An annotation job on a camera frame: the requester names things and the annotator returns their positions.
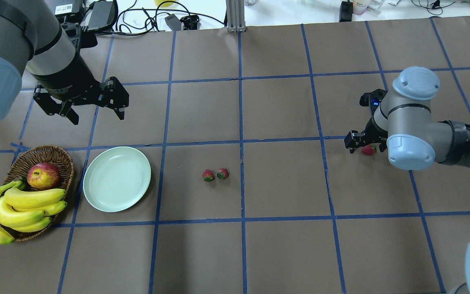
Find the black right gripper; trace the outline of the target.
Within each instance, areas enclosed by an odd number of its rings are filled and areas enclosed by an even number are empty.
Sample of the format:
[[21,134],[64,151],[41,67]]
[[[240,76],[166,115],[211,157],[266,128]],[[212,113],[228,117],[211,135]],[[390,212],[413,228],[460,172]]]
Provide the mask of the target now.
[[379,144],[380,149],[387,149],[388,133],[380,128],[373,118],[369,119],[364,132],[350,131],[344,138],[344,146],[353,154],[357,149],[367,145]]

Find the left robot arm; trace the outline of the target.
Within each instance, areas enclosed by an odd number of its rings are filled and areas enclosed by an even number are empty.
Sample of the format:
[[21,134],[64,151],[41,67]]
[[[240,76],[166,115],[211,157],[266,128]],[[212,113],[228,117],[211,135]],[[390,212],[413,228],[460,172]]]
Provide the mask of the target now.
[[94,32],[60,23],[43,0],[0,0],[0,120],[21,90],[24,71],[37,80],[33,100],[49,116],[77,125],[73,107],[95,105],[125,119],[127,90],[113,76],[97,81],[80,55],[80,49],[96,45]]

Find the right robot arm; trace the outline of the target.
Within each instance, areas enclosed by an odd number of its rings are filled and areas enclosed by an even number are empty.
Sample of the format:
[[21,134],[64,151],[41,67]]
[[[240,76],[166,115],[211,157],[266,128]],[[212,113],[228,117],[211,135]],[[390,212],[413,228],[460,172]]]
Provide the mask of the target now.
[[[380,152],[388,151],[388,161],[397,169],[419,172],[441,166],[460,166],[470,170],[470,125],[461,121],[434,121],[431,99],[441,87],[438,76],[425,67],[413,66],[401,71],[389,90],[376,89],[364,93],[359,100],[367,107],[370,119],[362,132],[351,130],[344,139],[345,148],[356,149],[378,144]],[[457,195],[460,176],[426,174],[425,195]],[[470,293],[470,243],[465,255],[466,283],[455,290]]]

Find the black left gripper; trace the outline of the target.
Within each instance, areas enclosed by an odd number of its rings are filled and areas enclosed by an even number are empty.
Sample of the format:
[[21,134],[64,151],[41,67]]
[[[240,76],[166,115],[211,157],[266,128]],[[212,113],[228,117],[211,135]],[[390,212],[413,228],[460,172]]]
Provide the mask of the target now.
[[72,108],[74,98],[83,97],[90,90],[93,104],[113,110],[119,120],[125,119],[125,109],[129,106],[128,91],[115,76],[99,83],[80,55],[76,55],[60,72],[31,75],[41,85],[35,87],[33,100],[48,116],[59,115],[78,125],[80,117]]

